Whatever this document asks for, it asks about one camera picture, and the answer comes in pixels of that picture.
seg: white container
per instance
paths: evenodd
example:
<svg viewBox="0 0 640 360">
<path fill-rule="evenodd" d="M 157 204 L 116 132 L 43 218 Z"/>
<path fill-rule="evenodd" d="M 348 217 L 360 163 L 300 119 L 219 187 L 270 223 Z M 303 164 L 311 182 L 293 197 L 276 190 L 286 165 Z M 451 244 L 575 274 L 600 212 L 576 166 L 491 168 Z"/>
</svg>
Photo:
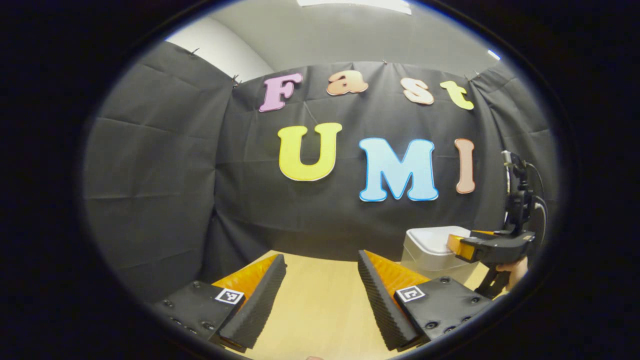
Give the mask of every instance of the white container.
<svg viewBox="0 0 640 360">
<path fill-rule="evenodd" d="M 449 276 L 464 284 L 478 262 L 467 263 L 447 248 L 449 235 L 469 237 L 471 231 L 460 226 L 409 229 L 404 237 L 400 264 L 430 279 Z"/>
</svg>

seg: human hand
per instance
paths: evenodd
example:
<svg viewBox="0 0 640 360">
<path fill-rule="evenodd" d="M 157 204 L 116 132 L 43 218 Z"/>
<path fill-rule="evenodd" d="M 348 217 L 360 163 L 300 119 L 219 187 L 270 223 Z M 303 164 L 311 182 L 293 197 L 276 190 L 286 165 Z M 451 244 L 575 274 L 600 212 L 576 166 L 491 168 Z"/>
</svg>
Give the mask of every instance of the human hand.
<svg viewBox="0 0 640 360">
<path fill-rule="evenodd" d="M 521 260 L 516 261 L 511 264 L 501 264 L 495 267 L 496 271 L 509 271 L 511 274 L 509 275 L 509 284 L 506 286 L 506 290 L 510 291 L 515 284 L 522 279 L 522 277 L 527 273 L 527 257 L 525 256 Z"/>
</svg>

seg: black fabric backdrop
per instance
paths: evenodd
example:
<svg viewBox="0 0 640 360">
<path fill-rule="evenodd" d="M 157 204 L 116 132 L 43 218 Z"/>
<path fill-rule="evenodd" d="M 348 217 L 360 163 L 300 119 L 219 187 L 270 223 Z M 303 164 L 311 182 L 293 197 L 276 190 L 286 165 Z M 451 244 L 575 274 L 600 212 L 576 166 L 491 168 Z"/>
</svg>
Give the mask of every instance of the black fabric backdrop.
<svg viewBox="0 0 640 360">
<path fill-rule="evenodd" d="M 342 70 L 360 71 L 369 88 L 330 96 L 328 78 Z M 286 106 L 258 112 L 264 80 L 295 72 L 303 82 Z M 400 85 L 405 77 L 424 81 L 435 102 L 410 102 Z M 451 101 L 440 87 L 448 80 L 467 89 L 473 110 Z M 228 76 L 197 55 L 159 44 L 97 114 L 84 170 L 89 225 L 120 278 L 149 301 L 195 278 L 215 281 L 269 249 L 352 261 L 367 249 L 399 260 L 407 229 L 501 227 L 503 147 L 538 166 L 553 204 L 552 119 L 526 88 L 500 63 L 469 81 L 381 61 L 302 67 L 232 88 Z M 325 122 L 342 124 L 331 174 L 312 182 L 286 178 L 278 131 L 306 126 L 301 160 L 311 164 L 319 156 L 314 127 Z M 410 200 L 410 182 L 399 200 L 361 201 L 367 160 L 358 143 L 370 137 L 386 139 L 400 158 L 411 140 L 432 141 L 438 198 Z M 476 190 L 465 195 L 456 192 L 457 138 L 475 145 Z M 389 192 L 385 182 L 383 188 Z M 539 222 L 534 214 L 534 230 Z"/>
<path fill-rule="evenodd" d="M 98 111 L 84 159 L 87 220 L 107 261 L 144 300 L 200 271 L 231 88 L 222 71 L 165 42 Z"/>
</svg>

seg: wooden table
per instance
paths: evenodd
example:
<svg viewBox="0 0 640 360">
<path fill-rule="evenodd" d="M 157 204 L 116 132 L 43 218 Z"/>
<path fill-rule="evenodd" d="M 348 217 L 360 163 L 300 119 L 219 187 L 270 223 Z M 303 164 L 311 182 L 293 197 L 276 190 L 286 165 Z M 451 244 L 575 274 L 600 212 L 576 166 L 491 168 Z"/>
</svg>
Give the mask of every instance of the wooden table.
<svg viewBox="0 0 640 360">
<path fill-rule="evenodd" d="M 269 251 L 255 261 L 274 254 L 284 255 L 287 275 L 262 334 L 253 349 L 243 354 L 245 357 L 383 360 L 398 355 L 398 351 L 385 347 L 356 261 L 308 258 L 277 251 Z M 478 287 L 487 270 L 478 264 L 465 286 Z"/>
</svg>

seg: ceiling light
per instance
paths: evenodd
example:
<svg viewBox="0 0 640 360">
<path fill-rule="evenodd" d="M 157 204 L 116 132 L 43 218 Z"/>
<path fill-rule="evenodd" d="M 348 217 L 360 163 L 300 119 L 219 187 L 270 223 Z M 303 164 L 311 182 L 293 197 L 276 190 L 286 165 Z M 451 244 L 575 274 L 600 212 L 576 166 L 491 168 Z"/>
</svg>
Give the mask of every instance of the ceiling light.
<svg viewBox="0 0 640 360">
<path fill-rule="evenodd" d="M 323 4 L 350 4 L 375 6 L 377 8 L 393 10 L 411 15 L 409 3 L 403 0 L 298 0 L 300 6 L 312 6 Z"/>
<path fill-rule="evenodd" d="M 500 56 L 498 56 L 498 54 L 494 53 L 491 50 L 487 50 L 487 53 L 489 53 L 489 55 L 493 56 L 496 60 L 500 60 Z"/>
</svg>

